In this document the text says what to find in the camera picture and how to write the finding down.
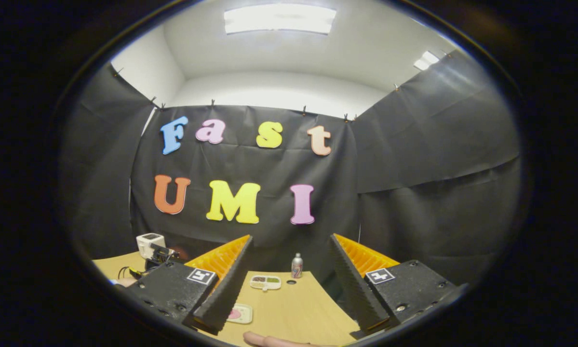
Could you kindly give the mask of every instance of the white ceiling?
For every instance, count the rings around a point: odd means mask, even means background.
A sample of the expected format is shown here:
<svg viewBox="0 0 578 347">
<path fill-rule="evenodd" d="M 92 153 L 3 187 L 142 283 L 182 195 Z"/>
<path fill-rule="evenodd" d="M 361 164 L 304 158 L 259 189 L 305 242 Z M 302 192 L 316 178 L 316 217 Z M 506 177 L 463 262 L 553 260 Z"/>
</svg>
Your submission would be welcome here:
<svg viewBox="0 0 578 347">
<path fill-rule="evenodd" d="M 270 0 L 205 0 L 164 24 L 168 48 L 192 79 L 219 73 L 310 73 L 391 91 L 419 72 L 426 50 L 455 47 L 435 31 L 376 0 L 290 0 L 337 10 L 329 35 L 297 31 L 225 34 L 224 11 Z"/>
</svg>

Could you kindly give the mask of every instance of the wooden table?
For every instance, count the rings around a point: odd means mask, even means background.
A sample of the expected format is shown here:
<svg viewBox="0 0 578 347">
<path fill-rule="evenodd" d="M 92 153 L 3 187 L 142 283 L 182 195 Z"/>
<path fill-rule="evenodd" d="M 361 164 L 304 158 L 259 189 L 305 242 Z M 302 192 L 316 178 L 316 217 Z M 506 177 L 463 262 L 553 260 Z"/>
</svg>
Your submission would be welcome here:
<svg viewBox="0 0 578 347">
<path fill-rule="evenodd" d="M 145 268 L 139 252 L 99 259 L 94 263 L 109 279 L 116 279 L 123 266 L 135 270 Z M 254 275 L 278 276 L 282 286 L 267 292 L 252 288 L 249 283 Z M 290 272 L 249 271 L 236 303 L 252 306 L 252 322 L 227 321 L 218 336 L 201 333 L 243 347 L 248 347 L 242 338 L 247 331 L 313 345 L 341 346 L 355 341 L 349 333 L 359 330 L 359 326 L 327 295 L 309 271 L 303 272 L 302 278 L 295 279 L 297 283 L 294 285 L 286 283 L 289 279 Z"/>
</svg>

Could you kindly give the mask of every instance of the white plate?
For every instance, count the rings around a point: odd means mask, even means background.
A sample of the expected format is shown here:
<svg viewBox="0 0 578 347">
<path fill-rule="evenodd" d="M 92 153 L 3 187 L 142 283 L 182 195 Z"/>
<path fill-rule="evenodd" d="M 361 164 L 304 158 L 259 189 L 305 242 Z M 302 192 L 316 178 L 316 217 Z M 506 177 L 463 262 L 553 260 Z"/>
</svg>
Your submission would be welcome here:
<svg viewBox="0 0 578 347">
<path fill-rule="evenodd" d="M 255 278 L 265 279 L 265 281 L 255 281 Z M 251 287 L 261 289 L 264 292 L 268 289 L 279 289 L 282 281 L 278 276 L 254 275 L 251 278 Z"/>
<path fill-rule="evenodd" d="M 252 321 L 252 307 L 244 304 L 235 304 L 227 321 L 248 324 Z"/>
</svg>

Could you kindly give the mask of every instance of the white wall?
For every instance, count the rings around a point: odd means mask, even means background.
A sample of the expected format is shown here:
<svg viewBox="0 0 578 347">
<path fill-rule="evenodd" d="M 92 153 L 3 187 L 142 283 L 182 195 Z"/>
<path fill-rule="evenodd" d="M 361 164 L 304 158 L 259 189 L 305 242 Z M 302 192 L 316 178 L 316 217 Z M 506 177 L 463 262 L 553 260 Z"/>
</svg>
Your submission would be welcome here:
<svg viewBox="0 0 578 347">
<path fill-rule="evenodd" d="M 164 27 L 158 26 L 113 57 L 111 64 L 130 85 L 154 103 L 168 104 L 184 84 L 184 74 L 167 46 Z"/>
<path fill-rule="evenodd" d="M 289 72 L 240 72 L 191 79 L 167 106 L 264 106 L 349 119 L 389 92 L 349 81 Z"/>
</svg>

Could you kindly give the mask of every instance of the pink letter i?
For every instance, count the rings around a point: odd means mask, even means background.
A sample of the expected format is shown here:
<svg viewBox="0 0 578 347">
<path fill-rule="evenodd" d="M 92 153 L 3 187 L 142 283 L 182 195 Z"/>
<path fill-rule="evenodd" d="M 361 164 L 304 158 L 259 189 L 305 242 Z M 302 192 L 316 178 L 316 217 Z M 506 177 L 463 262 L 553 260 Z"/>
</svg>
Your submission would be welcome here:
<svg viewBox="0 0 578 347">
<path fill-rule="evenodd" d="M 310 193 L 314 191 L 311 185 L 293 185 L 291 191 L 295 193 L 295 210 L 291 217 L 293 224 L 311 224 L 315 217 L 310 215 Z"/>
</svg>

